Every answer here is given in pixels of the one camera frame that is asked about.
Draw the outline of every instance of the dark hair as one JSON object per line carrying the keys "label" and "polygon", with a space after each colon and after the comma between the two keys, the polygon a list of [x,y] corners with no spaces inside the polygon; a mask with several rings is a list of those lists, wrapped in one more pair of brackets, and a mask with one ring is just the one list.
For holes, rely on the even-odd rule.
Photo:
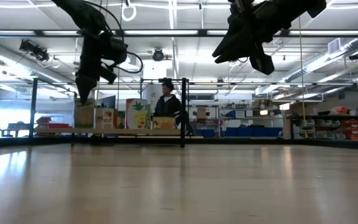
{"label": "dark hair", "polygon": [[174,89],[172,82],[163,82],[162,86],[166,86],[171,91]]}

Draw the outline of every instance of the wooden floor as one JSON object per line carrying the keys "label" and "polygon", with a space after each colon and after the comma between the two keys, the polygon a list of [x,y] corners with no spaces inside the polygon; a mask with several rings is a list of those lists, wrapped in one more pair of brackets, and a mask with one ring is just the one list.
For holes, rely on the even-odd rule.
{"label": "wooden floor", "polygon": [[358,223],[358,150],[0,149],[0,223]]}

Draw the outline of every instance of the blue crate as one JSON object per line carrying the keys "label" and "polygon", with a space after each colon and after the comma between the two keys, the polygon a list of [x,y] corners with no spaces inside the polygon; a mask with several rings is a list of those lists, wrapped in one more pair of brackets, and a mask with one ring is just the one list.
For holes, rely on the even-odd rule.
{"label": "blue crate", "polygon": [[237,129],[238,128],[226,128],[226,131],[224,132],[224,136],[225,137],[236,137]]}
{"label": "blue crate", "polygon": [[237,135],[242,137],[252,136],[252,128],[251,127],[238,128]]}
{"label": "blue crate", "polygon": [[230,112],[227,113],[227,116],[229,118],[235,118],[236,117],[236,111],[232,110]]}
{"label": "blue crate", "polygon": [[271,137],[278,137],[279,132],[282,130],[283,128],[269,128],[267,134]]}
{"label": "blue crate", "polygon": [[204,138],[211,138],[211,137],[215,137],[215,130],[213,130],[213,129],[199,129],[199,130],[196,130],[196,134],[200,134]]}
{"label": "blue crate", "polygon": [[252,127],[253,137],[266,137],[268,136],[267,128]]}

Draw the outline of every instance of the person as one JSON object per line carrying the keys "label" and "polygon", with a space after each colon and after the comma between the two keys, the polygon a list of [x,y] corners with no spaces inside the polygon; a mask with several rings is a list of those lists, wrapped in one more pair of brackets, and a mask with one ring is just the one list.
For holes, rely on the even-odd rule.
{"label": "person", "polygon": [[[176,124],[180,123],[180,100],[172,94],[174,86],[171,81],[162,83],[162,96],[158,99],[155,106],[155,117],[173,117],[176,118]],[[193,134],[193,128],[190,126],[188,113],[185,112],[186,133]]]}

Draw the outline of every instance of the robotic arm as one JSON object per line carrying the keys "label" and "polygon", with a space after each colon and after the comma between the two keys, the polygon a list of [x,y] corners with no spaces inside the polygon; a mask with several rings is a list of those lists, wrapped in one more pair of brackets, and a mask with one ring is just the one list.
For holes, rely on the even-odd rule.
{"label": "robotic arm", "polygon": [[[82,103],[86,103],[90,91],[96,87],[100,77],[113,83],[117,75],[112,68],[127,58],[127,45],[113,37],[102,13],[91,6],[92,2],[82,0],[52,0],[67,12],[83,35],[80,69],[76,73],[75,83]],[[112,60],[114,64],[102,67],[101,59]]]}
{"label": "robotic arm", "polygon": [[267,75],[274,71],[274,65],[262,43],[271,42],[278,31],[289,29],[304,12],[314,18],[326,8],[326,0],[269,0],[256,5],[252,5],[254,0],[228,1],[232,3],[229,30],[212,54],[219,56],[215,62],[249,57],[252,67]]}

